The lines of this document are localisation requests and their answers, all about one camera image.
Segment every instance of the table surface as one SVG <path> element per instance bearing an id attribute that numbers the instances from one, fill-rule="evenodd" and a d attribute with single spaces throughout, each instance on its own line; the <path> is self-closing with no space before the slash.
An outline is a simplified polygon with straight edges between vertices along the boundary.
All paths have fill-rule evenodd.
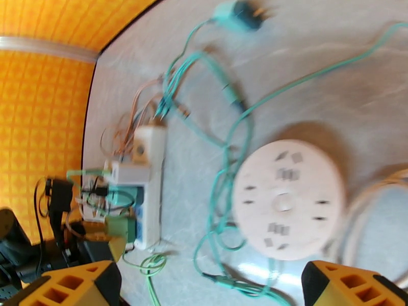
<path id="1" fill-rule="evenodd" d="M 102 54 L 86 121 L 85 168 L 103 164 L 99 150 L 103 129 L 130 110 L 139 85 L 166 70 L 192 28 L 209 18 L 220 1 L 164 0 Z M 287 82 L 363 51 L 386 25 L 407 19 L 408 9 L 408 0 L 257 1 L 270 16 L 259 31 L 237 33 L 208 26 L 189 48 L 210 51 L 251 105 Z M 304 83 L 257 109 L 250 151 L 276 139 L 313 143 L 338 165 L 348 197 L 375 179 L 407 168 L 407 42 L 408 30 L 400 30 L 370 58 Z M 156 91 L 147 91 L 141 101 Z M 200 65 L 189 70 L 179 96 L 191 109 L 191 118 L 220 138 L 238 117 L 223 99 L 221 86 Z M 162 305 L 273 304 L 216 286 L 193 268 L 193 250 L 205 233 L 211 183 L 221 160 L 219 149 L 179 119 L 168 119 L 162 241 L 156 250 L 169 257 L 165 269 L 154 277 Z M 364 232 L 358 266 L 390 278 L 408 267 L 404 255 L 408 245 L 402 238 L 408 228 L 407 195 L 401 189 L 380 195 Z M 133 251 L 129 260 L 140 262 L 148 254 Z M 268 275 L 267 260 L 250 246 L 223 253 L 222 259 L 252 281 L 262 283 Z M 207 247 L 199 262 L 208 273 L 219 273 Z M 276 287 L 299 305 L 303 304 L 299 275 L 306 262 L 278 265 L 282 274 Z M 149 305 L 145 278 L 122 262 L 119 268 L 125 299 L 131 305 Z"/>

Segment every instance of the power plug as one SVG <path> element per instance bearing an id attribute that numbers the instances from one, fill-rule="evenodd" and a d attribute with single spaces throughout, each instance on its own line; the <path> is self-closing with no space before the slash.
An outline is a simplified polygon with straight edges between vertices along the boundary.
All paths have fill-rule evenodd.
<path id="1" fill-rule="evenodd" d="M 149 182 L 150 167 L 146 163 L 134 164 L 105 161 L 104 179 L 109 185 L 144 185 Z"/>
<path id="2" fill-rule="evenodd" d="M 264 9 L 255 8 L 249 0 L 219 4 L 213 14 L 215 22 L 233 30 L 257 31 L 264 21 Z"/>

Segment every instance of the black cable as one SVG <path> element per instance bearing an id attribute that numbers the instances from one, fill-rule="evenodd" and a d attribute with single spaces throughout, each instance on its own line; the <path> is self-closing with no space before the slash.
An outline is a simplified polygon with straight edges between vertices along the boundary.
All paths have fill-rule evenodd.
<path id="1" fill-rule="evenodd" d="M 40 213 L 41 218 L 48 217 L 48 213 L 49 213 L 49 197 L 47 198 L 47 212 L 43 213 L 41 210 L 41 201 L 44 197 L 45 197 L 45 191 L 42 192 L 40 199 L 38 200 L 38 212 Z"/>
<path id="2" fill-rule="evenodd" d="M 93 194 L 93 193 L 96 192 L 98 180 L 99 180 L 99 176 L 96 176 L 92 188 L 91 188 L 90 190 L 84 190 L 84 189 L 82 190 L 83 193 L 89 193 L 89 195 L 88 195 L 88 197 L 87 197 L 87 199 L 86 199 L 86 204 L 87 204 L 88 206 L 90 206 L 90 207 L 93 207 L 93 208 L 94 208 L 95 206 L 93 206 L 93 205 L 89 202 L 89 199 L 90 199 L 91 194 Z M 122 210 L 126 210 L 126 209 L 130 208 L 130 207 L 135 203 L 135 198 L 133 198 L 129 193 L 127 193 L 127 192 L 125 192 L 125 191 L 112 190 L 112 191 L 109 191 L 109 193 L 110 193 L 110 194 L 115 194 L 115 193 L 117 193 L 118 195 L 123 195 L 123 196 L 127 197 L 127 198 L 131 201 L 131 203 L 128 204 L 128 205 L 125 205 L 125 206 L 117 206 L 117 207 L 114 207 L 114 208 L 111 208 L 111 204 L 109 204 L 108 213 L 110 213 L 111 211 L 117 211 L 117 210 L 121 210 L 121 209 L 122 209 Z"/>
<path id="3" fill-rule="evenodd" d="M 35 219 L 37 221 L 38 234 L 40 235 L 40 259 L 38 260 L 38 264 L 37 264 L 37 267 L 35 269 L 35 277 L 37 277 L 37 275 L 38 275 L 38 272 L 40 270 L 40 266 L 41 266 L 41 263 L 42 263 L 42 259 L 43 259 L 43 254 L 45 252 L 44 238 L 42 236 L 42 230 L 41 230 L 41 225 L 40 225 L 40 219 L 38 217 L 38 207 L 37 207 L 37 190 L 38 190 L 38 186 L 40 185 L 41 181 L 42 181 L 42 179 L 37 181 L 37 183 L 35 185 L 35 189 L 34 189 L 34 212 L 35 212 Z"/>
<path id="4" fill-rule="evenodd" d="M 135 248 L 136 248 L 135 245 L 133 244 L 132 246 L 133 246 L 132 249 L 129 249 L 129 250 L 125 249 L 124 254 L 128 254 L 129 252 L 135 250 Z"/>

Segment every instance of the wire bundle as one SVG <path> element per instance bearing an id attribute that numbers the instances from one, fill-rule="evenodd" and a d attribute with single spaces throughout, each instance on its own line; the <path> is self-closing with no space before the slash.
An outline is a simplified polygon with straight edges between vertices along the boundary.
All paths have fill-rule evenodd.
<path id="1" fill-rule="evenodd" d="M 103 147 L 103 139 L 104 139 L 104 135 L 108 127 L 103 130 L 100 136 L 100 140 L 99 140 L 99 148 L 105 157 L 107 157 L 108 159 L 111 159 L 114 157 L 120 157 L 121 159 L 123 159 L 124 156 L 128 156 L 132 153 L 134 131 L 140 125 L 145 123 L 145 117 L 146 117 L 146 113 L 148 109 L 150 109 L 149 122 L 153 120 L 153 117 L 154 117 L 154 114 L 157 108 L 157 105 L 155 104 L 155 100 L 158 99 L 158 96 L 159 98 L 162 97 L 161 94 L 155 95 L 145 103 L 143 108 L 138 109 L 140 95 L 142 94 L 143 90 L 151 86 L 154 86 L 154 85 L 161 85 L 162 82 L 163 82 L 162 77 L 159 77 L 158 79 L 151 80 L 151 81 L 144 83 L 136 91 L 136 94 L 133 98 L 133 103 L 132 103 L 132 108 L 131 108 L 130 113 L 126 113 L 122 115 L 119 122 L 116 125 L 114 125 L 115 132 L 113 134 L 112 146 L 113 145 L 117 145 L 117 146 L 111 152 L 106 151 Z M 123 127 L 122 126 L 123 120 L 125 120 L 126 117 L 129 118 L 129 121 L 127 122 L 127 125 Z"/>
<path id="2" fill-rule="evenodd" d="M 133 267 L 136 267 L 139 269 L 140 273 L 147 278 L 147 288 L 149 290 L 149 296 L 151 298 L 151 301 L 153 302 L 154 306 L 160 306 L 159 299 L 157 297 L 155 288 L 153 286 L 153 282 L 151 281 L 151 278 L 154 275 L 157 275 L 166 265 L 167 262 L 167 257 L 163 254 L 156 253 L 153 254 L 147 258 L 145 258 L 140 265 L 134 264 L 132 262 L 129 262 L 124 258 L 125 251 L 122 254 L 122 260 Z"/>
<path id="3" fill-rule="evenodd" d="M 230 231 L 230 230 L 236 230 L 236 227 L 228 222 L 228 219 L 231 216 L 231 208 L 232 208 L 232 189 L 233 189 L 233 184 L 234 184 L 234 178 L 235 175 L 241 166 L 242 162 L 245 159 L 245 156 L 247 154 L 249 144 L 252 138 L 252 121 L 250 119 L 250 114 L 252 111 L 255 109 L 259 108 L 266 102 L 272 100 L 276 96 L 282 94 L 283 92 L 286 92 L 304 82 L 307 82 L 313 78 L 319 77 L 331 70 L 346 66 L 348 64 L 357 62 L 359 60 L 362 60 L 370 55 L 372 55 L 376 50 L 378 50 L 382 45 L 384 45 L 389 38 L 401 27 L 408 27 L 408 23 L 397 23 L 395 25 L 392 25 L 381 37 L 380 39 L 367 51 L 364 53 L 361 53 L 360 55 L 357 55 L 353 58 L 340 61 L 338 63 L 335 63 L 333 65 L 330 65 L 326 68 L 323 68 L 321 70 L 318 70 L 314 73 L 311 73 L 309 75 L 306 75 L 294 82 L 288 83 L 287 85 L 279 88 L 278 90 L 274 91 L 273 93 L 267 95 L 263 99 L 261 99 L 258 103 L 253 105 L 252 107 L 246 109 L 243 111 L 243 113 L 240 115 L 240 117 L 234 122 L 232 125 L 231 129 L 229 130 L 229 133 L 226 137 L 226 139 L 222 142 L 218 138 L 212 137 L 202 131 L 195 123 L 193 123 L 187 116 L 188 114 L 184 113 L 184 109 L 180 109 L 180 105 L 178 102 L 175 100 L 176 97 L 176 92 L 181 84 L 181 81 L 183 79 L 183 76 L 186 74 L 188 68 L 190 68 L 195 62 L 197 61 L 202 61 L 204 62 L 207 67 L 210 69 L 210 71 L 217 77 L 217 79 L 224 85 L 229 85 L 231 86 L 232 84 L 230 83 L 227 75 L 223 72 L 220 66 L 217 65 L 215 61 L 213 61 L 209 55 L 207 55 L 204 52 L 195 52 L 191 56 L 189 56 L 182 64 L 181 66 L 175 71 L 175 73 L 172 75 L 171 73 L 174 71 L 174 66 L 176 62 L 183 57 L 187 50 L 187 45 L 189 41 L 191 40 L 192 36 L 204 25 L 213 22 L 213 20 L 208 20 L 205 21 L 198 26 L 196 26 L 190 35 L 187 38 L 186 44 L 184 46 L 184 49 L 180 55 L 176 57 L 176 59 L 171 63 L 169 66 L 165 77 L 164 77 L 164 83 L 163 83 L 163 99 L 159 104 L 159 108 L 156 112 L 156 116 L 166 116 L 169 111 L 177 111 L 177 115 L 181 117 L 181 119 L 184 121 L 184 123 L 195 133 L 197 133 L 200 137 L 204 138 L 205 140 L 209 141 L 210 143 L 220 147 L 222 149 L 223 153 L 223 168 L 219 171 L 219 173 L 216 175 L 215 180 L 213 182 L 212 186 L 212 191 L 210 194 L 210 204 L 209 204 L 209 216 L 207 220 L 207 229 L 206 229 L 206 234 L 205 236 L 199 241 L 197 248 L 194 252 L 193 255 L 193 262 L 194 262 L 194 267 L 196 268 L 197 272 L 199 272 L 202 276 L 207 277 L 212 279 L 214 282 L 219 283 L 221 285 L 228 286 L 230 288 L 234 288 L 238 290 L 239 292 L 249 296 L 249 297 L 260 297 L 260 296 L 267 296 L 275 300 L 277 303 L 281 305 L 289 305 L 290 302 L 281 294 L 277 294 L 270 290 L 270 286 L 272 283 L 271 277 L 268 279 L 267 284 L 265 286 L 253 286 L 248 283 L 242 283 L 239 282 L 239 285 L 237 285 L 238 281 L 232 277 L 232 275 L 224 268 L 222 262 L 221 262 L 221 257 L 220 257 L 220 252 L 219 248 L 222 250 L 227 250 L 227 251 L 237 251 L 241 249 L 245 245 L 245 241 L 242 241 L 239 245 L 235 247 L 229 247 L 225 245 L 223 242 L 221 236 L 224 232 Z M 238 92 L 230 92 L 228 96 L 230 98 L 227 98 L 228 100 L 231 100 L 231 97 L 236 97 L 233 99 L 233 102 L 241 102 L 240 98 L 237 97 Z M 234 133 L 238 127 L 238 125 L 242 122 L 246 123 L 246 128 L 247 128 L 247 136 L 245 138 L 245 141 L 240 148 L 238 157 L 234 158 L 232 156 L 231 148 L 232 146 L 232 138 L 234 136 Z M 219 207 L 219 201 L 223 193 L 226 193 L 226 204 L 225 208 L 223 209 L 223 215 L 219 218 L 216 219 L 216 209 Z M 208 275 L 204 272 L 201 271 L 201 269 L 198 266 L 197 263 L 197 256 L 198 252 L 200 251 L 201 247 L 205 242 L 208 242 L 214 257 L 214 260 L 217 262 L 217 266 L 221 270 L 223 276 L 214 276 L 214 275 Z"/>

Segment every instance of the green terminal block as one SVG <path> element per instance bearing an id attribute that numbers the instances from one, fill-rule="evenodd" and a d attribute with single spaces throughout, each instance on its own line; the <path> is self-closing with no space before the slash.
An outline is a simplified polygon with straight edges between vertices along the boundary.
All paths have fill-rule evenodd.
<path id="1" fill-rule="evenodd" d="M 128 216 L 106 216 L 105 234 L 114 237 L 124 237 L 126 243 L 136 240 L 136 219 Z"/>

